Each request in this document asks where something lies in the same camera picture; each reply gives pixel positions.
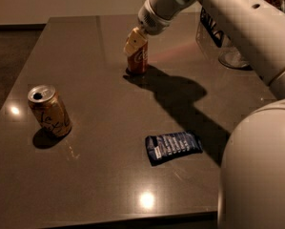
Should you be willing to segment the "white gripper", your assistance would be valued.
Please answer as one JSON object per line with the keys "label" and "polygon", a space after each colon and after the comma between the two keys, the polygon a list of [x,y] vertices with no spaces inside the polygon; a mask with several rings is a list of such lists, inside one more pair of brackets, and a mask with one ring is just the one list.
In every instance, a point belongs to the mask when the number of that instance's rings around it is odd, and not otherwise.
{"label": "white gripper", "polygon": [[146,0],[137,15],[138,25],[128,35],[124,54],[132,56],[148,41],[148,35],[158,35],[167,29],[173,19],[195,0]]}

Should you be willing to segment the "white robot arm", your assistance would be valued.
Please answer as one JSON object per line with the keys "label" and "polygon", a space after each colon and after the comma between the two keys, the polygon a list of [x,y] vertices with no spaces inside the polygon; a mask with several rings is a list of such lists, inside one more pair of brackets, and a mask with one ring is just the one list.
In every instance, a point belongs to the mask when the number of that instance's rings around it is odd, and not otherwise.
{"label": "white robot arm", "polygon": [[219,229],[285,229],[285,13],[264,0],[146,0],[124,51],[199,3],[247,59],[253,82],[275,101],[243,118],[223,150]]}

